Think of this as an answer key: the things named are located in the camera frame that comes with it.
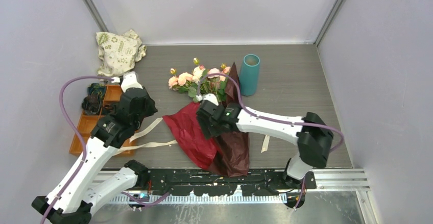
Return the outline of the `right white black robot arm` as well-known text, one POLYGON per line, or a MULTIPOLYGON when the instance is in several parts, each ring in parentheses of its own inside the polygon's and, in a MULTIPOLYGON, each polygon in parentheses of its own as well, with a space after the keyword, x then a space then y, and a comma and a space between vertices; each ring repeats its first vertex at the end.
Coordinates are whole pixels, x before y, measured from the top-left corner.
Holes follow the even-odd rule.
POLYGON ((224 107, 203 100, 196 112, 205 138, 229 132, 269 135, 297 146, 298 152, 285 168, 284 184, 291 189, 302 184, 313 168, 325 168, 334 134, 315 113, 282 116, 260 112, 238 103, 224 107))

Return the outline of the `dark red wrapping paper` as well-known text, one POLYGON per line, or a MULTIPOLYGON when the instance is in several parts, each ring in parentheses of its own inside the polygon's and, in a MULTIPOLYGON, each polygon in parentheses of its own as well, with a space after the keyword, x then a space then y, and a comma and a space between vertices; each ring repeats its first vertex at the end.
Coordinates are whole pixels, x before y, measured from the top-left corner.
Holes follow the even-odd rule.
MULTIPOLYGON (((237 90, 229 77, 239 83, 237 67, 232 64, 229 74, 218 73, 227 78, 226 100, 219 102, 224 107, 239 101, 237 90)), ((207 140, 196 118, 199 103, 190 102, 172 115, 163 116, 174 139, 184 153, 201 169, 226 177, 245 176, 250 167, 249 134, 243 132, 224 133, 207 140)))

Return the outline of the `pink flower bouquet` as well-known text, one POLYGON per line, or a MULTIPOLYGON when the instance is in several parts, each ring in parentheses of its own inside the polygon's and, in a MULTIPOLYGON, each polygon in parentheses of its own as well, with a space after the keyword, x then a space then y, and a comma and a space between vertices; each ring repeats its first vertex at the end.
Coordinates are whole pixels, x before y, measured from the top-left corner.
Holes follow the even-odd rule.
POLYGON ((170 69, 172 77, 168 80, 170 90, 178 93, 186 93, 194 102, 197 102, 197 92, 200 95, 212 93, 218 102, 226 100, 225 88, 227 78, 219 76, 218 73, 229 74, 231 67, 225 63, 220 68, 206 68, 198 58, 193 58, 195 68, 191 72, 177 74, 174 68, 170 69))

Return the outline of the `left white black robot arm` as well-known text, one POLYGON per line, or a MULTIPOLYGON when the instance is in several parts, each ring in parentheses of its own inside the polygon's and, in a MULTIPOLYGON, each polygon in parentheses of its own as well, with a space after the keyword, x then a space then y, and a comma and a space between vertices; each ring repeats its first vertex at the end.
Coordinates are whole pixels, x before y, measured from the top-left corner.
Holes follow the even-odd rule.
POLYGON ((64 179, 47 196, 37 196, 31 206, 51 223, 89 223, 104 204, 121 192, 148 186, 148 168, 128 161, 114 176, 96 187, 92 181, 124 142, 132 137, 145 117, 157 112, 145 88, 128 88, 115 113, 98 120, 86 150, 64 179))

